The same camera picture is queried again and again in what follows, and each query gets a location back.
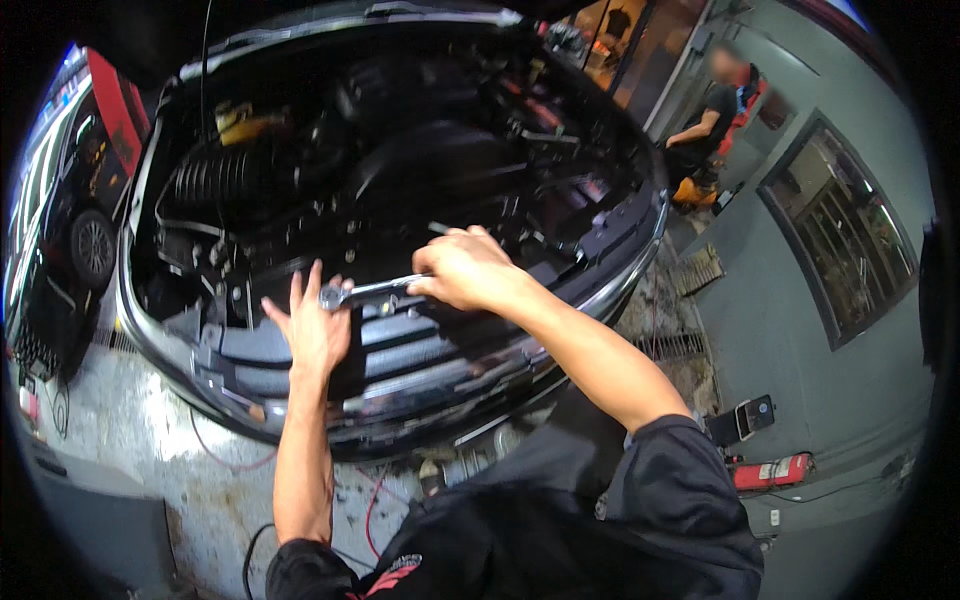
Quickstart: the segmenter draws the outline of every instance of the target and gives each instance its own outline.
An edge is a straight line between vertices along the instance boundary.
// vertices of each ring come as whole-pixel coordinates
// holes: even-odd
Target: front bumper
[[[644,185],[628,204],[633,202],[649,202],[649,212],[639,213],[649,217],[643,219],[642,228],[631,223],[629,207],[626,212],[620,210],[619,216],[609,217],[606,227],[610,229],[605,231],[614,234],[621,228],[623,237],[591,269],[595,283],[585,286],[580,281],[579,290],[568,283],[554,290],[602,322],[611,320],[622,307],[653,261],[663,235],[669,210],[665,193]],[[241,435],[277,444],[286,398],[239,392],[243,386],[235,375],[244,367],[211,349],[220,346],[189,343],[146,314],[132,287],[132,238],[130,228],[125,228],[119,244],[117,315],[133,344],[191,406]],[[262,327],[276,329],[269,321],[258,329]],[[278,330],[258,333],[280,335]],[[376,381],[362,394],[331,404],[331,451],[337,460],[372,460],[457,436],[468,439],[470,432],[490,428],[556,387],[565,375],[555,367],[544,348],[519,331],[502,349],[483,356],[452,358]]]

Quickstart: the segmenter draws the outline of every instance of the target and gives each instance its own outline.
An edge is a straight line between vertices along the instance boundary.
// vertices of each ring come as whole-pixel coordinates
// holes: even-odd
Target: wheel
[[[70,253],[80,280],[93,290],[103,290],[113,275],[116,236],[104,213],[89,209],[81,213],[70,230]]]

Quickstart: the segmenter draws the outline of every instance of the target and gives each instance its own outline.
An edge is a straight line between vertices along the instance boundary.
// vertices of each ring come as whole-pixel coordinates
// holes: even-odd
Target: red jacket
[[[735,82],[736,86],[741,87],[749,84],[753,75],[752,72],[755,69],[756,67],[752,64],[744,66]],[[756,99],[759,98],[760,94],[763,93],[763,90],[767,88],[766,80],[761,79],[758,72],[756,78],[756,91],[750,96],[750,98],[747,99],[747,109],[743,112],[740,112],[733,118],[733,121],[730,123],[730,128],[727,129],[727,134],[724,135],[723,141],[720,142],[720,146],[717,148],[717,154],[720,156],[726,156],[727,152],[730,151],[730,147],[733,145],[733,132],[747,124],[747,120],[750,118],[750,113],[753,111],[754,105],[756,104]]]

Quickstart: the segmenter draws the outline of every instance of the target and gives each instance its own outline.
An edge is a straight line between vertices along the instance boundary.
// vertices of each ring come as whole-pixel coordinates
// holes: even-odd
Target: fire extinguisher
[[[733,471],[733,486],[739,492],[754,492],[802,483],[814,465],[813,455],[801,452],[759,465],[741,465],[733,460],[729,462],[729,467]]]

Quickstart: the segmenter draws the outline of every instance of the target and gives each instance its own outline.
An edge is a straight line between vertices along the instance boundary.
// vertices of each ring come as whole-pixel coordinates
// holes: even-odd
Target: black car
[[[576,2],[503,5],[232,13],[205,66],[174,72],[202,30],[142,62],[137,40],[101,44],[135,83],[171,76],[118,242],[118,318],[198,410],[276,443],[290,353],[260,299],[285,307],[315,258],[358,283],[409,275],[446,227],[487,227],[559,297],[618,315],[660,243],[660,155],[538,35]],[[514,325],[399,295],[355,310],[330,384],[338,459],[473,435],[563,379]]]
[[[8,351],[46,381],[76,355],[113,274],[112,217],[127,176],[87,77],[28,148],[5,248]]]

